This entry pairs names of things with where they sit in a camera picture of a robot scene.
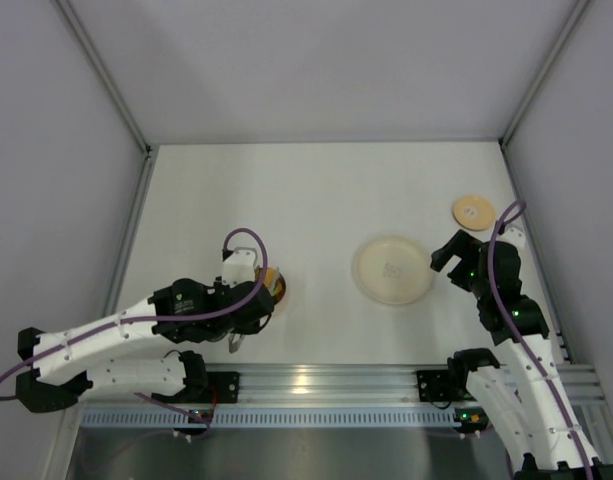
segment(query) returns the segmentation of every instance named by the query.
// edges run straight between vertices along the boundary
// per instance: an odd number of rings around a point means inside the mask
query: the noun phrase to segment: white table
[[[472,295],[446,278],[450,268],[418,302],[390,307],[357,288],[351,264],[382,233],[410,237],[429,252],[441,247],[459,228],[453,202],[471,193],[487,197],[498,214],[514,200],[496,143],[164,146],[120,307],[178,278],[212,283],[223,238],[247,226],[285,275],[287,297],[236,354],[225,340],[184,348],[209,363],[441,364],[457,350],[492,346]],[[485,240],[490,230],[476,236]],[[242,235],[231,245],[254,243]],[[521,278],[552,329],[528,249]]]

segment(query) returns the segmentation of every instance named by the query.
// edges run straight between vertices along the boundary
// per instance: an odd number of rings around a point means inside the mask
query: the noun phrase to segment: gray floor
[[[222,430],[187,444],[162,435],[124,452],[144,430],[80,432],[68,480],[505,480],[504,447],[495,433],[480,440],[437,438],[420,429]]]

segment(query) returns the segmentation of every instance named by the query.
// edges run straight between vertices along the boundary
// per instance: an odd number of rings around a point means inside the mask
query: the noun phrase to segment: white wall
[[[573,0],[73,0],[154,143],[496,139]]]
[[[613,0],[593,4],[509,153],[570,343],[613,412]]]
[[[140,164],[51,3],[0,0],[0,372],[18,330],[99,315]],[[0,480],[38,478],[55,420],[0,403]]]

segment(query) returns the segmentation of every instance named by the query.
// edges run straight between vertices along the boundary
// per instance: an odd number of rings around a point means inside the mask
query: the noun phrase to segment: perforated metal strip
[[[454,427],[453,408],[218,408],[213,428]],[[188,418],[157,408],[90,408],[86,428],[198,428]]]

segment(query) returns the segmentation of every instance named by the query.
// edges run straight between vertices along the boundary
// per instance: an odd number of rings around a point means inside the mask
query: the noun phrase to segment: round plate
[[[453,204],[453,215],[462,227],[481,231],[495,223],[496,213],[491,203],[484,197],[467,195]]]
[[[388,305],[419,300],[433,283],[428,252],[395,235],[377,238],[359,250],[353,274],[369,297]]]

